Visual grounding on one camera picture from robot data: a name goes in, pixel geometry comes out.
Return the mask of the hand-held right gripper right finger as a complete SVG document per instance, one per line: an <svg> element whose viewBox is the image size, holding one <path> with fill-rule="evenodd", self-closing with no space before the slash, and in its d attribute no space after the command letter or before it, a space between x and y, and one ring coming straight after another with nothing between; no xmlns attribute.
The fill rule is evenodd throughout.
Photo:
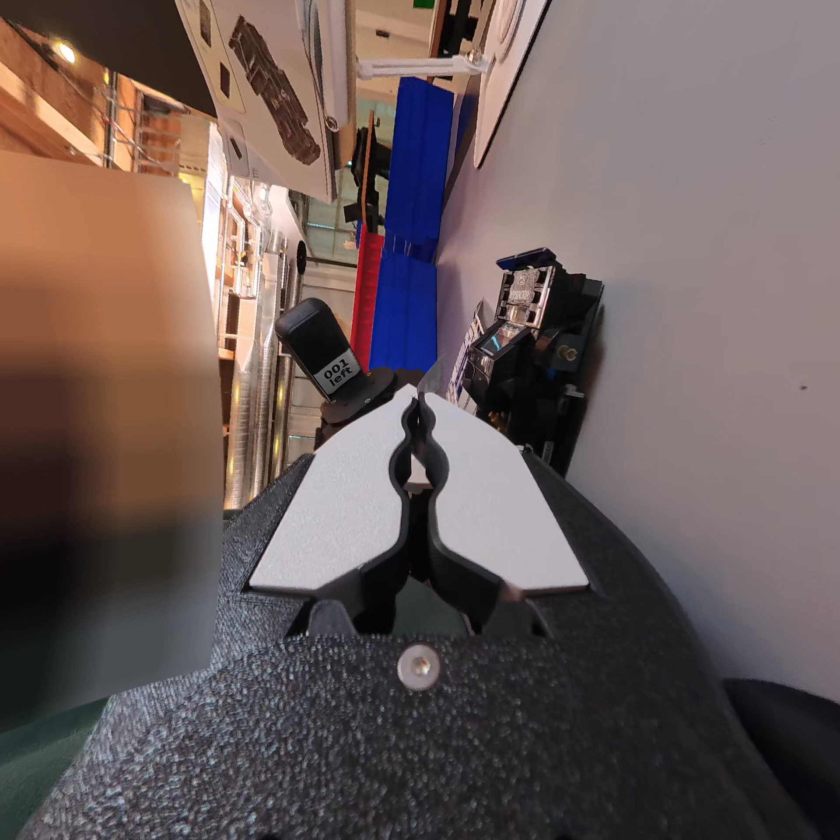
<svg viewBox="0 0 840 840"><path fill-rule="evenodd" d="M503 603L584 592L589 577L527 460L490 425L424 393L429 580L480 632Z"/></svg>

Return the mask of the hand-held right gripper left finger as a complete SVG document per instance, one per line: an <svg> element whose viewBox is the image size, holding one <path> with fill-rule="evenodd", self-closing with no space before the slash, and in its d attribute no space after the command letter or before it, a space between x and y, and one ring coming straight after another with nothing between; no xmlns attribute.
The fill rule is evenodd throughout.
<svg viewBox="0 0 840 840"><path fill-rule="evenodd" d="M352 617L405 582L411 422L417 389L352 422L315 453L249 587L340 601Z"/></svg>

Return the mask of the black lego car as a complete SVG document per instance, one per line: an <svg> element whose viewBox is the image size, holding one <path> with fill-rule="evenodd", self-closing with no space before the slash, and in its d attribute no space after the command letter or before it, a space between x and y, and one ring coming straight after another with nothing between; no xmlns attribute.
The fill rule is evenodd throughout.
<svg viewBox="0 0 840 840"><path fill-rule="evenodd" d="M497 266L495 322L469 352L466 390L479 419L566 477L585 412L581 378L604 286L569 272L546 247L502 257Z"/></svg>

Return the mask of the red plastic bin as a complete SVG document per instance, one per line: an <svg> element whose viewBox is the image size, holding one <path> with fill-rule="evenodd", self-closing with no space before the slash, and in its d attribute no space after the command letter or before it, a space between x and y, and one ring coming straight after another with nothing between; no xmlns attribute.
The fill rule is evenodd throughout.
<svg viewBox="0 0 840 840"><path fill-rule="evenodd" d="M384 237L360 231L359 257L353 299L350 347L365 371L370 368L371 335Z"/></svg>

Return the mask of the black and orange machine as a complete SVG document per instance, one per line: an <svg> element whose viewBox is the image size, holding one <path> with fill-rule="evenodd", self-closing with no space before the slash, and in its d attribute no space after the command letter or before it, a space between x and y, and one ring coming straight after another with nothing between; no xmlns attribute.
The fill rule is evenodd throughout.
<svg viewBox="0 0 840 840"><path fill-rule="evenodd" d="M377 140L375 127L376 117L371 112L368 126L357 131L350 163L358 194L354 203L343 207L344 221L356 223L371 235L377 235L384 225L381 198L375 181L377 178L389 180L392 160L392 148Z"/></svg>

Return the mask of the white building instruction sheet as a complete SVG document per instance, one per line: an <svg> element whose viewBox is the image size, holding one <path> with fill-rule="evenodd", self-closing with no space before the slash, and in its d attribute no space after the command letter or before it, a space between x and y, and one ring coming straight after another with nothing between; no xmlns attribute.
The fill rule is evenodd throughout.
<svg viewBox="0 0 840 840"><path fill-rule="evenodd" d="M176 1L230 174L332 203L355 105L354 2Z"/></svg>

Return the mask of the white flat stand base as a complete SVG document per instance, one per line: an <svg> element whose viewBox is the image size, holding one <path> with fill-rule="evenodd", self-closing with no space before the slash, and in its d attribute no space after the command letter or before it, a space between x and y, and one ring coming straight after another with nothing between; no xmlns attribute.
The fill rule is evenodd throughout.
<svg viewBox="0 0 840 840"><path fill-rule="evenodd" d="M549 5L549 1L491 4L479 48L487 69L479 84L476 111L473 162L477 169L487 157Z"/></svg>

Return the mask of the black rounded object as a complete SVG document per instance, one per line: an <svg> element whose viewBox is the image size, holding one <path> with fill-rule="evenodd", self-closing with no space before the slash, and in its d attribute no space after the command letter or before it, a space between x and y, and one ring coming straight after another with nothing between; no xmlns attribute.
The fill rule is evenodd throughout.
<svg viewBox="0 0 840 840"><path fill-rule="evenodd" d="M723 680L745 731L821 838L839 838L839 706L762 679Z"/></svg>

